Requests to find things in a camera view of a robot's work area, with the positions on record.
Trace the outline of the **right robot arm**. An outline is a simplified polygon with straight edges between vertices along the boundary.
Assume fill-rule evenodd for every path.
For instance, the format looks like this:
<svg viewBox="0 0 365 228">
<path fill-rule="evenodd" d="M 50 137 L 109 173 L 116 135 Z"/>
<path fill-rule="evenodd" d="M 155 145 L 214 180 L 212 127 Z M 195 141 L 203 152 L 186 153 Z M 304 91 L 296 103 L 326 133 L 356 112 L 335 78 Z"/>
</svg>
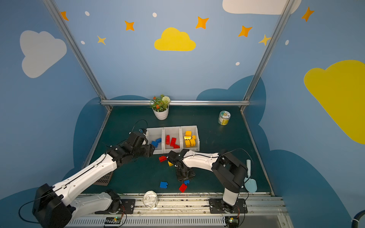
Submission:
<svg viewBox="0 0 365 228">
<path fill-rule="evenodd" d="M 167 159 L 176 168 L 179 181 L 192 179 L 195 176 L 194 168 L 212 172 L 224 187 L 223 204 L 230 207 L 236 204 L 249 173 L 246 164 L 231 152 L 207 154 L 183 149 L 179 153 L 170 151 Z"/>
</svg>

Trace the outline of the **blue lego brick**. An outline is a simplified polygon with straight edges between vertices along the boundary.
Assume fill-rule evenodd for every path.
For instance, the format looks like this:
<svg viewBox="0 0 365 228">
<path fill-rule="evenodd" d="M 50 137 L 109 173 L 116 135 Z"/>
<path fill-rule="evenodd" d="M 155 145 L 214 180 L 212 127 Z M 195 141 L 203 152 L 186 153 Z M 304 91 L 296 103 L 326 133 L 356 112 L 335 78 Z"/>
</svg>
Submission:
<svg viewBox="0 0 365 228">
<path fill-rule="evenodd" d="M 157 142 L 155 142 L 155 141 L 152 141 L 152 142 L 151 142 L 151 145 L 153 145 L 155 148 L 157 148 L 157 147 L 158 147 L 158 143 L 157 143 Z"/>
</svg>

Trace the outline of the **red lego bottom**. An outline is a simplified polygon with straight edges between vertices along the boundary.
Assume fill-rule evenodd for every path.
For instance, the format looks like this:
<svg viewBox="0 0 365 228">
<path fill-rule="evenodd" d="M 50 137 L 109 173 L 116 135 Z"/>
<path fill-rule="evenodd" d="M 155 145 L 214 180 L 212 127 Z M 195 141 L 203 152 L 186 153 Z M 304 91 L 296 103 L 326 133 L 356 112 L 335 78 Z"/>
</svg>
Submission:
<svg viewBox="0 0 365 228">
<path fill-rule="evenodd" d="M 181 192 L 181 193 L 184 193 L 185 191 L 186 191 L 186 189 L 187 189 L 187 185 L 186 184 L 182 184 L 180 187 L 179 187 L 179 191 Z"/>
</svg>

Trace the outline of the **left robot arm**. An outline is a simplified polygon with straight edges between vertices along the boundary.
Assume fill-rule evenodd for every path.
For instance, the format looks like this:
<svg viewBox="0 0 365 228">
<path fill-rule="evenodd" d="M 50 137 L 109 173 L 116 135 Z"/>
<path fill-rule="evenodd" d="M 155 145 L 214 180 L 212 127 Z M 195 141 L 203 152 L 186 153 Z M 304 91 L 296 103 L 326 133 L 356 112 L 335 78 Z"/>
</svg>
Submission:
<svg viewBox="0 0 365 228">
<path fill-rule="evenodd" d="M 36 191 L 32 214 L 43 228 L 63 228 L 70 221 L 94 212 L 118 214 L 123 206 L 114 191 L 78 199 L 78 196 L 108 173 L 132 159 L 151 157 L 155 147 L 149 144 L 148 131 L 131 132 L 129 138 L 115 146 L 96 161 L 73 176 L 49 186 L 44 184 Z"/>
</svg>

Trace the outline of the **long red lego brick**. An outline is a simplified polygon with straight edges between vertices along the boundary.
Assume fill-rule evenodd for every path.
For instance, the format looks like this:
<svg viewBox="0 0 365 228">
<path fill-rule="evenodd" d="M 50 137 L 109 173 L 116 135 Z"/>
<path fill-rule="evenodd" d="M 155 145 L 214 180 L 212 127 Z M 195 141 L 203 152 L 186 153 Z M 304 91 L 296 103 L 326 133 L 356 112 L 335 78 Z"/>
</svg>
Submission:
<svg viewBox="0 0 365 228">
<path fill-rule="evenodd" d="M 174 147 L 174 146 L 176 146 L 176 138 L 172 138 L 171 140 L 170 140 L 170 145 L 172 146 L 172 147 Z"/>
</svg>

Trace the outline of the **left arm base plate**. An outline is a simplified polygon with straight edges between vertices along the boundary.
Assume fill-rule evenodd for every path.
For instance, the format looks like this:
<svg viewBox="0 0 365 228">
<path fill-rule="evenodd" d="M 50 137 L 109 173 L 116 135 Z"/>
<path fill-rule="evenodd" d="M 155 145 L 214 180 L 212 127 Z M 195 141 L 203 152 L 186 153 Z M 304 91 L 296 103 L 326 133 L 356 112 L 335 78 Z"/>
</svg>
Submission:
<svg viewBox="0 0 365 228">
<path fill-rule="evenodd" d="M 104 211 L 97 211 L 95 214 L 133 214 L 135 208 L 135 199 L 113 200 L 111 205 Z"/>
</svg>

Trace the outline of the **yellow lego brick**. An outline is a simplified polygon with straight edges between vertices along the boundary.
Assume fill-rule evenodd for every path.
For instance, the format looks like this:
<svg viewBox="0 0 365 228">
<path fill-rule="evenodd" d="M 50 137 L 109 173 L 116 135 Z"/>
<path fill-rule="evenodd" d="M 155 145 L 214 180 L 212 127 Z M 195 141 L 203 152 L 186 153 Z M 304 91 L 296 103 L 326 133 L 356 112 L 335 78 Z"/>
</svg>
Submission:
<svg viewBox="0 0 365 228">
<path fill-rule="evenodd" d="M 190 140 L 185 140 L 185 147 L 191 147 Z"/>
</svg>

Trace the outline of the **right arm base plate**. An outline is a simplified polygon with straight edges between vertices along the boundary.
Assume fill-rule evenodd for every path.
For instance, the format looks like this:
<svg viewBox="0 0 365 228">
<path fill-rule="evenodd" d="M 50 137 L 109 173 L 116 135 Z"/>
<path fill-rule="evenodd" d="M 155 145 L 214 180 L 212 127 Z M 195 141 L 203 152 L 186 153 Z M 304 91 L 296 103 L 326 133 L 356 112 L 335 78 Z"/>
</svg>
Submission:
<svg viewBox="0 0 365 228">
<path fill-rule="evenodd" d="M 211 198 L 208 200 L 211 214 L 243 214 L 248 212 L 245 199 L 237 199 L 232 206 L 223 199 Z"/>
</svg>

